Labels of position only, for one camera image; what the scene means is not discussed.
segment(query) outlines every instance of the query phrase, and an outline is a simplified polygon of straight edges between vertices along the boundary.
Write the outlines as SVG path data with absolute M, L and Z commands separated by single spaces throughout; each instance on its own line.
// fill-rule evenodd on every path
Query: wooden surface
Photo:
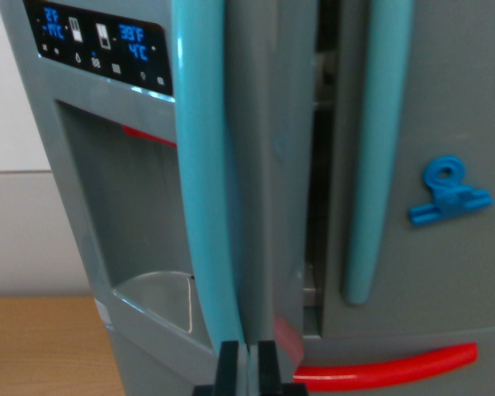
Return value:
M 0 298 L 0 396 L 124 396 L 92 297 Z

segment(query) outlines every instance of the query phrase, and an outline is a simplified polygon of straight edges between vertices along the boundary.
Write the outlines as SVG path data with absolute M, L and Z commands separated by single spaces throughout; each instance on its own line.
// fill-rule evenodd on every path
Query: blue clip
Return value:
M 460 184 L 464 174 L 464 164 L 457 157 L 431 161 L 423 173 L 423 181 L 432 189 L 433 203 L 410 209 L 412 224 L 426 225 L 490 206 L 493 198 L 489 192 Z

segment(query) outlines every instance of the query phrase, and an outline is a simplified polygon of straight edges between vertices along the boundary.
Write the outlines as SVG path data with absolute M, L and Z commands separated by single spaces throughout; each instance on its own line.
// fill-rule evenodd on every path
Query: teal door handle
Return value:
M 370 295 L 389 203 L 412 34 L 413 0 L 371 2 L 356 198 L 343 296 Z
M 172 2 L 181 194 L 196 288 L 218 353 L 243 331 L 233 283 L 225 164 L 224 0 Z

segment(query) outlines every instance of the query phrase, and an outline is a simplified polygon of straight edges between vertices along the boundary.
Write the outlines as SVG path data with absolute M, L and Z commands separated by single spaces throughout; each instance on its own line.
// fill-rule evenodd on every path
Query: digital display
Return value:
M 24 4 L 40 56 L 172 96 L 160 25 L 45 0 Z
M 57 10 L 49 7 L 44 7 L 46 14 L 46 25 L 42 29 L 48 31 L 49 35 L 58 39 L 64 40 L 63 27 L 59 25 L 59 13 Z
M 147 57 L 147 47 L 141 44 L 145 35 L 143 29 L 137 26 L 119 25 L 121 32 L 121 39 L 124 41 L 129 41 L 129 50 L 134 55 L 136 59 L 149 61 Z

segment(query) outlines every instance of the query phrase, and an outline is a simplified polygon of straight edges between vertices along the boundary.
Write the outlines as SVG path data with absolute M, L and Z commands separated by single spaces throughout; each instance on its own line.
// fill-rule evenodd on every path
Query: red strip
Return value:
M 171 142 L 171 141 L 165 140 L 165 139 L 161 139 L 157 136 L 152 136 L 151 134 L 145 134 L 144 132 L 141 132 L 140 130 L 135 130 L 134 128 L 130 128 L 129 126 L 123 125 L 123 131 L 128 136 L 132 136 L 133 138 L 154 140 L 155 142 L 163 143 L 163 144 L 166 144 L 166 145 L 171 146 L 173 148 L 177 148 L 176 143 L 174 143 L 174 142 Z
M 470 343 L 372 365 L 299 367 L 294 382 L 306 384 L 310 392 L 382 388 L 424 380 L 459 369 L 476 360 L 477 344 Z

